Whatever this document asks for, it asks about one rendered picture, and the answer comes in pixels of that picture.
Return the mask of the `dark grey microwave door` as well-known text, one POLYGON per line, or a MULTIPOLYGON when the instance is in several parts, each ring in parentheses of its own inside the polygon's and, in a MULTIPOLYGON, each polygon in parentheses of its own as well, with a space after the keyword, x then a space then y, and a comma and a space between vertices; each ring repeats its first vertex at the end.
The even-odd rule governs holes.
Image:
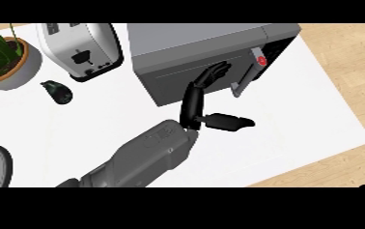
POLYGON ((225 76, 206 89, 206 93, 210 94, 227 89, 234 82, 241 80, 255 62, 252 47, 187 62, 178 66, 168 64, 165 66, 154 65, 150 68, 135 67, 135 73, 156 104, 165 106, 182 101, 188 83, 196 80, 210 66, 221 62, 228 62, 231 68, 225 76))

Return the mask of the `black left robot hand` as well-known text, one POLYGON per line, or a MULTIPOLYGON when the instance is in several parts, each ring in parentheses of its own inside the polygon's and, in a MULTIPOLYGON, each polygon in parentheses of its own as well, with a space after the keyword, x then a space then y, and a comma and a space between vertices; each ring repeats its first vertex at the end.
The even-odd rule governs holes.
POLYGON ((203 115, 204 90, 225 76, 230 68, 231 64, 228 62, 215 64, 188 83, 182 98, 181 112, 181 125, 185 129, 200 130, 202 124, 206 124, 206 127, 210 129, 238 131, 240 129, 250 128, 256 125, 256 122, 252 119, 236 117, 222 113, 203 115))

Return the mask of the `white toaster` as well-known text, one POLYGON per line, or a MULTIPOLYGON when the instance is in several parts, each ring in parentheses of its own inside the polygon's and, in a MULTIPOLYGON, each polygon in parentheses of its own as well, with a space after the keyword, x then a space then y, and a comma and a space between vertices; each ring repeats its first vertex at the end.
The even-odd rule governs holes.
POLYGON ((111 23, 38 23, 46 56, 85 82, 119 68, 123 48, 111 23))

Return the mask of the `dark green avocado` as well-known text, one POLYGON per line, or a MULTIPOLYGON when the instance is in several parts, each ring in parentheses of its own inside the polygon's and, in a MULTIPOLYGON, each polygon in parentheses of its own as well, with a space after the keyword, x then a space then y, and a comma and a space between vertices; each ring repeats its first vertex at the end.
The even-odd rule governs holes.
POLYGON ((42 82, 42 86, 45 87, 57 104, 69 104, 71 102, 73 92, 66 85, 54 80, 48 80, 42 82))

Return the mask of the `grey and terracotta plant pot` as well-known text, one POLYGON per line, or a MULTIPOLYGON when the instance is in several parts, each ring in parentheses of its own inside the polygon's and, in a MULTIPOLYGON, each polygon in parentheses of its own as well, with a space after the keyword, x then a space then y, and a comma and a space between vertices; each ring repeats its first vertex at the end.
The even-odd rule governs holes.
POLYGON ((0 91, 18 89, 36 76, 42 67, 42 52, 24 39, 18 41, 23 44, 23 56, 15 68, 0 76, 0 91))

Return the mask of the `grey microwave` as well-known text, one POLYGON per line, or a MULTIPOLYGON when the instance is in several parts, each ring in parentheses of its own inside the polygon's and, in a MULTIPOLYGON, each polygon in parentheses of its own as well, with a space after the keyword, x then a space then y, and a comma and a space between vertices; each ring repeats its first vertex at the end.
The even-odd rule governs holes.
POLYGON ((296 23, 131 23, 134 69, 175 66, 252 47, 255 62, 228 89, 234 95, 258 80, 302 32, 296 23), (258 58, 264 56, 267 65, 258 58))

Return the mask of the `dark round object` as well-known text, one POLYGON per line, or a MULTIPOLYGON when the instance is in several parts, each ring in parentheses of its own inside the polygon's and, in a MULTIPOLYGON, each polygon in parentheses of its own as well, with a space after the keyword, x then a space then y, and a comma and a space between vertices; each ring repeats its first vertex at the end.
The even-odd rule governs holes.
POLYGON ((5 147, 0 146, 0 187, 8 187, 14 176, 14 158, 5 147))

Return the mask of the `green plant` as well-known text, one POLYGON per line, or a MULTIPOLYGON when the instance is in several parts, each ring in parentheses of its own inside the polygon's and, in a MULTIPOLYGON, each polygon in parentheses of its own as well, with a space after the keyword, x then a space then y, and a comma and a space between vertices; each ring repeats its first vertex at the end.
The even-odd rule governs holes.
POLYGON ((12 32, 12 37, 0 35, 0 80, 5 80, 14 75, 21 66, 24 54, 24 44, 12 32))

